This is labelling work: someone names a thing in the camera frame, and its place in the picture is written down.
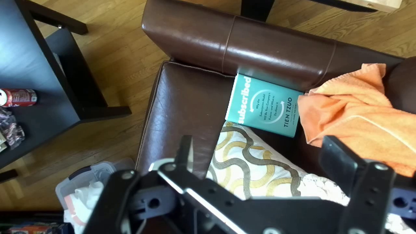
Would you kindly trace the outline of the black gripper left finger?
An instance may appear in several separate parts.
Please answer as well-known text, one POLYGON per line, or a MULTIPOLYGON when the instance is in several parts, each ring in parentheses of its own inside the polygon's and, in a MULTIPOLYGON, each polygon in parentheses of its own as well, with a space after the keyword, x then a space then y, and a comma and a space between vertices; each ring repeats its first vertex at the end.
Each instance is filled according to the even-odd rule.
POLYGON ((193 171, 193 137, 184 136, 176 157, 176 166, 181 171, 193 171))

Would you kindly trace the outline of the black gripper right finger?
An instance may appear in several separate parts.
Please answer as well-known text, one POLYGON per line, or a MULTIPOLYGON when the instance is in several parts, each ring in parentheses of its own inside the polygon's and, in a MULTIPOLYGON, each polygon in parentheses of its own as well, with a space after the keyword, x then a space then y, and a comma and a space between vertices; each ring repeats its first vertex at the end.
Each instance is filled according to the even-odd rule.
POLYGON ((335 136, 326 136, 320 151, 323 172, 335 181, 346 196, 352 196, 367 162, 335 136))

